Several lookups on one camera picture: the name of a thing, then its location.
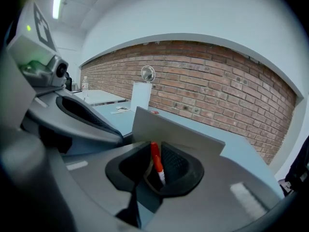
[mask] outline white wall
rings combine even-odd
[[[288,152],[298,152],[308,110],[309,46],[302,28],[281,0],[124,0],[85,38],[81,62],[129,45],[161,40],[214,43],[267,65],[300,97],[277,154],[276,173]]]
[[[79,86],[81,70],[81,51],[84,35],[73,35],[62,31],[54,31],[53,37],[61,57],[68,62],[68,70],[72,81]]]

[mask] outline orange marker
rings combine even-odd
[[[150,149],[151,149],[151,156],[153,157],[153,159],[154,159],[155,156],[160,157],[159,146],[156,142],[150,143]]]
[[[156,171],[158,172],[161,183],[165,185],[165,176],[164,176],[163,166],[161,163],[159,146],[157,143],[152,142],[150,144],[150,149],[151,149],[151,155],[154,160],[154,167]]]

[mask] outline white sticker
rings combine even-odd
[[[71,171],[71,170],[74,170],[74,169],[85,167],[87,165],[88,165],[88,162],[83,160],[83,161],[80,161],[80,162],[77,162],[77,163],[67,165],[67,169],[69,171]]]

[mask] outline paper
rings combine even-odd
[[[151,95],[151,83],[136,83],[133,84],[131,111],[136,112],[136,108],[148,109],[148,104]]]

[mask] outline fluorescent light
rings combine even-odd
[[[53,5],[53,18],[54,19],[58,19],[59,17],[60,2],[61,0],[54,0],[54,5]]]

